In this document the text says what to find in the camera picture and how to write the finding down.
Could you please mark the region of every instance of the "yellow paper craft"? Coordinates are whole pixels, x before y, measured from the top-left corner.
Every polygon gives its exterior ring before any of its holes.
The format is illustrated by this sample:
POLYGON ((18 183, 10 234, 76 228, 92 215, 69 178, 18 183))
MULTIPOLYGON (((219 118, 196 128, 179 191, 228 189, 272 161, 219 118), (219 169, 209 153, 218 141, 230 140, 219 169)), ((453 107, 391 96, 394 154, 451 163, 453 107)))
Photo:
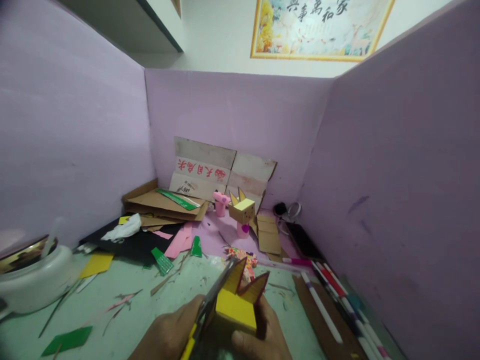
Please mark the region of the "yellow paper craft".
POLYGON ((80 279, 107 271, 113 258, 114 255, 110 253, 94 253, 81 272, 80 279))
POLYGON ((127 221, 130 219, 130 216, 122 216, 118 219, 118 225, 126 224, 127 221))
POLYGON ((238 188, 237 199, 230 191, 231 203, 228 206, 230 217, 242 225, 246 225, 255 217, 255 201, 247 199, 241 188, 238 188))
POLYGON ((233 325, 234 328, 255 335, 257 322, 254 304, 262 296, 267 285, 269 272, 254 279, 240 290, 240 282, 247 258, 239 261, 228 276, 216 298, 215 314, 233 325))

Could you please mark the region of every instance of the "white tissue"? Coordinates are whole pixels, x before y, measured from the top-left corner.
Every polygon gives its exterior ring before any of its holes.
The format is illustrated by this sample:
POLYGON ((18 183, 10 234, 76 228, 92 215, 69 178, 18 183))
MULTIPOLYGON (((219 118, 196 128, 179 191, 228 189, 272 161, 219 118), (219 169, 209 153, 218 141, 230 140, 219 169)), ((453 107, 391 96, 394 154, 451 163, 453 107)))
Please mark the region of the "white tissue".
POLYGON ((115 240, 120 238, 128 238, 133 234, 136 234, 140 230, 142 220, 139 214, 135 214, 128 218, 128 221, 123 225, 117 225, 115 228, 107 232, 101 240, 115 240))

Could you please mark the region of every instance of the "purple panel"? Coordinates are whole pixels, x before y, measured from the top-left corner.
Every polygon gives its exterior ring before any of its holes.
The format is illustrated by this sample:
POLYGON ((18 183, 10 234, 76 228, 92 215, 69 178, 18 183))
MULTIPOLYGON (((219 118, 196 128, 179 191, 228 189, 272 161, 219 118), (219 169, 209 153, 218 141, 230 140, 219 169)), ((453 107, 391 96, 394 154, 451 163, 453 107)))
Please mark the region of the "purple panel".
POLYGON ((479 14, 464 2, 342 76, 300 192, 410 359, 480 351, 479 14))
POLYGON ((145 78, 160 185, 181 136, 278 161, 262 207, 297 199, 332 79, 158 69, 145 78))
POLYGON ((57 216, 73 246, 155 177, 144 70, 53 2, 0 10, 0 248, 57 216))

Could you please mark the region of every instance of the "hand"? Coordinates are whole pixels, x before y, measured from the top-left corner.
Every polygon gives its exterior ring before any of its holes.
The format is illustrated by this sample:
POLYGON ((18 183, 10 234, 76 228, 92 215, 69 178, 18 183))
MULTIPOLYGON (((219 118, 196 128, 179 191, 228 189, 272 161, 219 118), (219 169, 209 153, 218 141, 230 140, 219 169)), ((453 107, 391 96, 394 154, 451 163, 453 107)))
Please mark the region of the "hand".
POLYGON ((197 295, 173 313, 157 316, 128 360, 178 360, 205 296, 197 295))
POLYGON ((244 332, 234 331, 231 342, 235 350, 250 360, 292 360, 279 318, 263 295, 257 310, 257 316, 260 316, 266 325, 265 339, 260 340, 244 332))

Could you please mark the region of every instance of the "green cardboard piece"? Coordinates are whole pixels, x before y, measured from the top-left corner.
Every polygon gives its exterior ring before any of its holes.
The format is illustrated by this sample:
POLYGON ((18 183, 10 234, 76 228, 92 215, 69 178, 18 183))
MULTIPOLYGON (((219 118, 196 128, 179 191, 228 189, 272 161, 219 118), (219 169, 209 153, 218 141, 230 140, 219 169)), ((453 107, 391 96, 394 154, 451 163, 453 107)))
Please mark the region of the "green cardboard piece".
POLYGON ((193 239, 193 245, 191 246, 190 255, 198 258, 202 257, 202 246, 200 245, 200 236, 195 236, 193 239))
POLYGON ((81 327, 72 332, 57 335, 43 351, 41 356, 55 354, 60 347, 60 353, 69 349, 78 348, 87 342, 93 326, 81 327))
POLYGON ((198 208, 197 205, 194 205, 191 202, 188 202, 187 200, 184 200, 181 197, 176 196, 175 194, 171 193, 170 191, 163 190, 163 189, 157 189, 156 191, 158 193, 166 196, 170 200, 176 202, 178 205, 180 205, 184 209, 187 209, 188 211, 198 208))
POLYGON ((174 268, 174 264, 172 264, 172 262, 158 248, 153 248, 151 253, 158 264, 162 276, 167 275, 167 273, 174 268))

